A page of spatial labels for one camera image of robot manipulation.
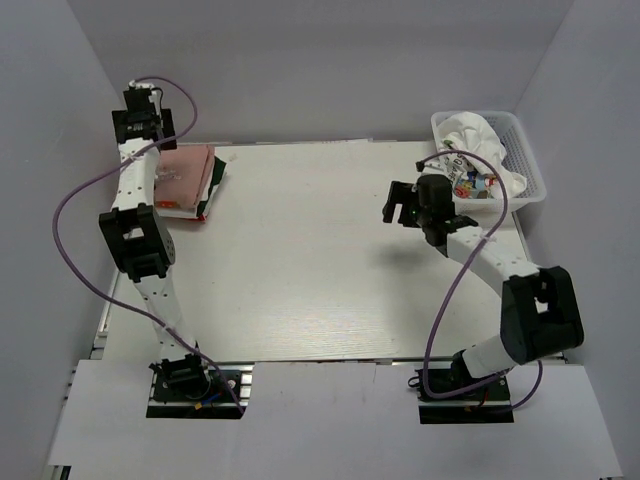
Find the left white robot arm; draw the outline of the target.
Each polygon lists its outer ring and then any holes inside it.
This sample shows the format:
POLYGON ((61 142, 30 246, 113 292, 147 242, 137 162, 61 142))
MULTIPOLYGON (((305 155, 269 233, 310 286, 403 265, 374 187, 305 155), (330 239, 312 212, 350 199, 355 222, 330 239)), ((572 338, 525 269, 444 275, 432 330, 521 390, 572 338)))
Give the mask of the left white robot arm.
POLYGON ((175 245, 154 202, 160 142, 176 146, 170 111, 161 107, 161 97, 159 87, 134 80, 124 91, 126 108, 112 112, 122 170, 111 210, 99 216, 99 227, 118 270, 153 316, 160 353, 151 368, 160 373, 182 367, 177 387, 188 398, 199 399, 209 392, 212 377, 206 369, 186 364, 190 351, 185 346, 197 343, 174 289, 175 245))

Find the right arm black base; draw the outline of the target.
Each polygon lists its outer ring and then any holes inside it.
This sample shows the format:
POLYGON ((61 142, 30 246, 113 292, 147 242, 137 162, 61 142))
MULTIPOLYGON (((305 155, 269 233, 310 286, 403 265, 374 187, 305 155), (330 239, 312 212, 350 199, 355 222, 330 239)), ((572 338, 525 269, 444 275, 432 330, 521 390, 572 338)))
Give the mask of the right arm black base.
POLYGON ((422 370, 416 369, 407 386, 418 399, 422 425, 511 424, 514 416, 511 395, 505 376, 474 391, 436 399, 422 383, 422 370))

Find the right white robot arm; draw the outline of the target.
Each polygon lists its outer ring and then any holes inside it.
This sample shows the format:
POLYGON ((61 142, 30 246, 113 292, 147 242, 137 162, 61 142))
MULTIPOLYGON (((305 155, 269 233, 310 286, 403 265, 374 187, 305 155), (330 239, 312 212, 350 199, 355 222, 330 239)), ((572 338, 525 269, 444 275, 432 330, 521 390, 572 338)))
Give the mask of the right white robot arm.
POLYGON ((583 344, 585 333, 569 272, 526 260, 495 242, 475 220, 457 214, 445 176, 392 182, 382 219, 420 229, 431 247, 460 263, 462 272, 474 273, 501 300, 498 334, 457 352, 443 386, 433 387, 422 379, 430 397, 475 398, 512 368, 583 344))

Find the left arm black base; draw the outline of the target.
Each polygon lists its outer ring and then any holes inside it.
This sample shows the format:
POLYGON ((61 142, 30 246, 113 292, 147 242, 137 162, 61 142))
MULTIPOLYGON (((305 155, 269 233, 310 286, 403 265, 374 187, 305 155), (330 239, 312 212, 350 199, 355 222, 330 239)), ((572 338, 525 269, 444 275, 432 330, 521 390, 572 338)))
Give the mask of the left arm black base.
POLYGON ((183 394, 169 387, 155 373, 149 393, 146 417, 150 419, 239 420, 243 413, 237 408, 232 390, 243 409, 248 406, 254 364, 223 364, 227 385, 213 368, 209 369, 209 385, 202 393, 183 394))

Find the pink t shirt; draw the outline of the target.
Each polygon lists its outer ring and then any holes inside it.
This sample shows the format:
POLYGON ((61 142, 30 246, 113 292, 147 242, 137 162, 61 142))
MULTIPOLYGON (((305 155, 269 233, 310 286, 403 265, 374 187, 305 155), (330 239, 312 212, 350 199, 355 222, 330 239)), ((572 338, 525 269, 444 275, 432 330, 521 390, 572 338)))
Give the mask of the pink t shirt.
POLYGON ((179 146, 161 152, 156 170, 156 207, 193 210, 210 179, 214 149, 208 145, 179 146))

